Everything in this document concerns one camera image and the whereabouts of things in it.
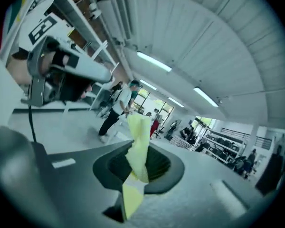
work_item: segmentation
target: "ceiling light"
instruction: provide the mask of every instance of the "ceiling light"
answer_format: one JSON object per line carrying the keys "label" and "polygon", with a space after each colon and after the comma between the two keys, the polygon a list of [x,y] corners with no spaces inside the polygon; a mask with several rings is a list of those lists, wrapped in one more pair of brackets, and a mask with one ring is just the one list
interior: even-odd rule
{"label": "ceiling light", "polygon": [[173,101],[175,104],[179,105],[180,107],[184,107],[181,103],[177,102],[176,100],[169,97],[169,100]]}
{"label": "ceiling light", "polygon": [[202,91],[199,87],[195,87],[194,91],[198,93],[200,96],[202,96],[205,100],[207,100],[211,105],[214,107],[218,107],[218,104],[216,104],[204,91]]}
{"label": "ceiling light", "polygon": [[145,59],[146,61],[148,61],[150,63],[153,63],[154,65],[162,68],[163,70],[166,70],[167,72],[170,72],[172,70],[171,67],[165,65],[164,63],[162,63],[162,62],[160,62],[160,61],[158,61],[158,60],[156,60],[156,59],[154,59],[154,58],[152,58],[152,57],[150,57],[150,56],[148,56],[148,55],[146,55],[144,53],[141,53],[141,52],[138,51],[136,54],[140,58]]}
{"label": "ceiling light", "polygon": [[157,88],[155,88],[153,85],[150,85],[149,83],[147,83],[146,81],[144,81],[144,80],[142,80],[142,79],[141,79],[141,82],[142,82],[143,84],[149,86],[151,89],[157,90]]}

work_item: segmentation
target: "black cable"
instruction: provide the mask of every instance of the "black cable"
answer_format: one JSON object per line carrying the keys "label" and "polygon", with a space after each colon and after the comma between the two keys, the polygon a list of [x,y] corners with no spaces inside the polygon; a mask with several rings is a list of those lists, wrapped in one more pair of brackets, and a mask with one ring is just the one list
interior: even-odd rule
{"label": "black cable", "polygon": [[[29,100],[29,94],[30,94],[30,86],[28,87],[28,100]],[[34,142],[37,143],[34,125],[33,125],[32,106],[31,105],[28,106],[28,117],[29,117],[28,118],[29,125],[30,125],[30,128],[32,130],[33,140],[34,140]]]}

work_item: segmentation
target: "shoe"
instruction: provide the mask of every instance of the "shoe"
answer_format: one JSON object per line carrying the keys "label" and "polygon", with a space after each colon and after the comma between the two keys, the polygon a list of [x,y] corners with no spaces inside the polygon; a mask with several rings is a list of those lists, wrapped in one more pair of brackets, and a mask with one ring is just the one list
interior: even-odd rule
{"label": "shoe", "polygon": [[101,142],[106,143],[106,139],[105,139],[104,136],[99,136],[99,139],[100,139]]}

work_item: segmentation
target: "yellow cloth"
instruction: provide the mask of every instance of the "yellow cloth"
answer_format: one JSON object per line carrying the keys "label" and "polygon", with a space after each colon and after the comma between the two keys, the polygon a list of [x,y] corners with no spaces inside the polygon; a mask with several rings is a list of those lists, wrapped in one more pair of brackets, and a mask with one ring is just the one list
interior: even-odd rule
{"label": "yellow cloth", "polygon": [[150,142],[151,120],[147,116],[135,114],[128,116],[128,123],[134,143],[126,154],[126,158],[138,179],[148,183],[145,163]]}
{"label": "yellow cloth", "polygon": [[126,154],[132,172],[123,184],[123,204],[125,218],[129,219],[143,200],[144,186],[148,184],[145,166],[150,141],[151,119],[143,115],[129,115],[128,123],[134,143]]}

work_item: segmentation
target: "table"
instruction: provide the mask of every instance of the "table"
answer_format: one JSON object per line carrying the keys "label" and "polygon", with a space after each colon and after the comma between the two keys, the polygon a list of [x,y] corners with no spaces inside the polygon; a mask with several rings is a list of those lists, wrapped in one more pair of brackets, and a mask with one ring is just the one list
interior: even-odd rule
{"label": "table", "polygon": [[[157,227],[224,227],[233,218],[224,206],[231,193],[247,209],[262,200],[262,195],[249,182],[217,160],[166,143],[151,147],[162,148],[178,156],[185,165],[182,179],[167,193],[145,195],[141,206],[125,223],[118,223],[103,212],[115,204],[119,192],[104,188],[92,169],[95,161],[113,150],[126,147],[131,141],[119,142],[101,148],[59,153],[47,156],[36,153],[41,180],[57,207],[61,220],[70,227],[99,228],[157,228]],[[75,164],[55,170],[53,162],[74,159]],[[212,185],[223,180],[228,187],[227,199],[221,198]]]}
{"label": "table", "polygon": [[192,145],[189,144],[187,141],[185,141],[184,139],[180,138],[179,136],[174,136],[171,141],[170,144],[173,144],[175,146],[184,148],[184,149],[190,149],[192,148]]}

